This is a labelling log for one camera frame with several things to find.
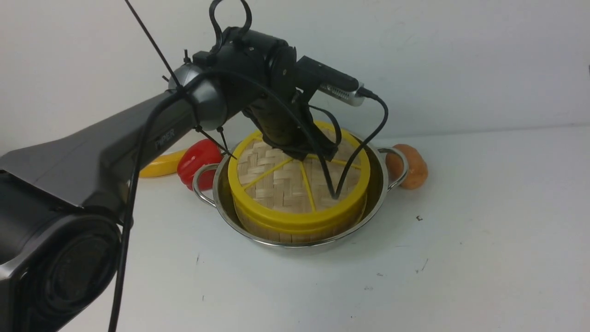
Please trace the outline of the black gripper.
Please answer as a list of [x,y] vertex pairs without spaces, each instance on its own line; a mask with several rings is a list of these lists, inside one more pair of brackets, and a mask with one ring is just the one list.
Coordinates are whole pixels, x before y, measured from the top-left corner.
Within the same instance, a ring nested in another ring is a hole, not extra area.
[[[324,158],[332,160],[338,152],[339,139],[332,141],[314,123],[310,106],[302,99],[301,92],[296,90],[291,97],[287,97],[286,104],[302,124],[308,127],[312,141],[319,146]],[[242,113],[255,124],[263,134],[263,142],[270,147],[280,149],[295,160],[305,160],[308,155],[316,153],[301,127],[273,97],[260,97]]]

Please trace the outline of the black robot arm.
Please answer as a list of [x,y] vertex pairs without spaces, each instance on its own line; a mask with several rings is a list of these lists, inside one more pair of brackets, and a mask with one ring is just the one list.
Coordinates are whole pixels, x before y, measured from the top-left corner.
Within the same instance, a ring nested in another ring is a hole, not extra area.
[[190,130],[242,112],[294,157],[335,144],[307,103],[348,78],[282,39],[229,27],[169,88],[55,141],[1,157],[1,330],[56,332],[124,275],[138,171]]

